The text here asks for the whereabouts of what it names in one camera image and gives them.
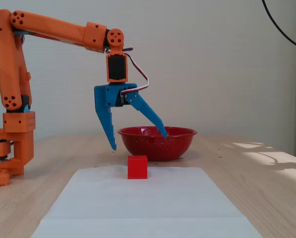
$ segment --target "wooden table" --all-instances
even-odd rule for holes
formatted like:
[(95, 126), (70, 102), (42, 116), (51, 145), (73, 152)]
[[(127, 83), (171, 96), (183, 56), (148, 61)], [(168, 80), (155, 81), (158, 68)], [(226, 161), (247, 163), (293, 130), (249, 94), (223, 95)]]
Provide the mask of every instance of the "wooden table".
[[(0, 238), (30, 237), (77, 169), (126, 165), (120, 137), (36, 142), (25, 175), (0, 187)], [(196, 136), (183, 158), (150, 166), (201, 167), (266, 238), (296, 238), (296, 157), (239, 136)]]

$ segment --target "speckled red bowl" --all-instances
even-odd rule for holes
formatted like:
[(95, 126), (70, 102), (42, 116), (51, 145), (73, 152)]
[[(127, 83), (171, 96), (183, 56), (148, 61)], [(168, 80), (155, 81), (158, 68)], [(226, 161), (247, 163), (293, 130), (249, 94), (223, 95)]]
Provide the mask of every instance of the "speckled red bowl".
[(165, 139), (155, 126), (128, 127), (118, 131), (132, 155), (146, 155), (149, 161), (178, 159), (192, 143), (195, 130), (166, 126)]

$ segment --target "white sheet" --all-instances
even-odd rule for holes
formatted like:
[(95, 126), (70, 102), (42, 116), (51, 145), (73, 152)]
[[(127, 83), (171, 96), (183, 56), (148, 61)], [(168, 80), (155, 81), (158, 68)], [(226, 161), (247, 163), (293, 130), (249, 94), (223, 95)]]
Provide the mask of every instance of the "white sheet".
[(78, 170), (33, 238), (260, 238), (200, 168)]

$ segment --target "orange gripper mount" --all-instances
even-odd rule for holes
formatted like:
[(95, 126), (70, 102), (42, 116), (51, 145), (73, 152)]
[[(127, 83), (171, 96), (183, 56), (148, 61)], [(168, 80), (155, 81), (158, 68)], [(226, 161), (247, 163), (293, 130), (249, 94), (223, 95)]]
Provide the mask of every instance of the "orange gripper mount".
[[(0, 185), (7, 185), (12, 175), (22, 175), (24, 165), (33, 158), (33, 130), (35, 112), (22, 44), (24, 35), (32, 35), (76, 46), (107, 55), (108, 82), (127, 82), (127, 57), (122, 52), (123, 33), (118, 29), (88, 22), (86, 27), (25, 11), (10, 12), (0, 9), (0, 95), (6, 108), (0, 129)], [(110, 65), (114, 56), (124, 57), (122, 76), (114, 78)], [(14, 157), (6, 159), (14, 146)]]

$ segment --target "red block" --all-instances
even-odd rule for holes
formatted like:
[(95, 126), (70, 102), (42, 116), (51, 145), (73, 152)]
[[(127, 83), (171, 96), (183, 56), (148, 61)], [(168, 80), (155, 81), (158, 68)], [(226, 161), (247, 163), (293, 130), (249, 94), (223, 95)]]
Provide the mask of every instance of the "red block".
[(146, 155), (128, 156), (128, 179), (148, 178), (148, 158)]

